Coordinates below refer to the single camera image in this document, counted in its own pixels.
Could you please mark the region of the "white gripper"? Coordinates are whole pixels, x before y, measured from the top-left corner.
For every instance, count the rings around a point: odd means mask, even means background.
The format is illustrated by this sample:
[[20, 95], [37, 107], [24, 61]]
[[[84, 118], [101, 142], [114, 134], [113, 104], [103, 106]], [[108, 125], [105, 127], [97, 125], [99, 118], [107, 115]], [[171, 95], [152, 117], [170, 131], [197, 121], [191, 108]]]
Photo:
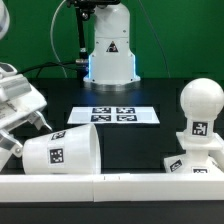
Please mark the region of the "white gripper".
[[38, 130], [52, 131], [41, 113], [46, 105], [43, 95], [23, 74], [18, 74], [11, 64], [0, 62], [0, 149], [4, 153], [22, 156], [23, 145], [7, 131], [26, 122]]

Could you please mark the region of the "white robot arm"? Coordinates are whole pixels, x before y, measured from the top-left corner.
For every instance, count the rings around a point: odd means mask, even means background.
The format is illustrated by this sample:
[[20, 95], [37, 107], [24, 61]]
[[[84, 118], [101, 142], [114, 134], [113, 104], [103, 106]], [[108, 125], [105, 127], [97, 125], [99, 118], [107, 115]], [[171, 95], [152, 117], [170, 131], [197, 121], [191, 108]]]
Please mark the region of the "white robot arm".
[[[76, 9], [81, 79], [86, 88], [122, 91], [140, 82], [130, 50], [130, 13], [121, 0], [64, 0]], [[10, 131], [29, 122], [47, 127], [44, 96], [10, 64], [0, 63], [0, 152], [20, 156]]]

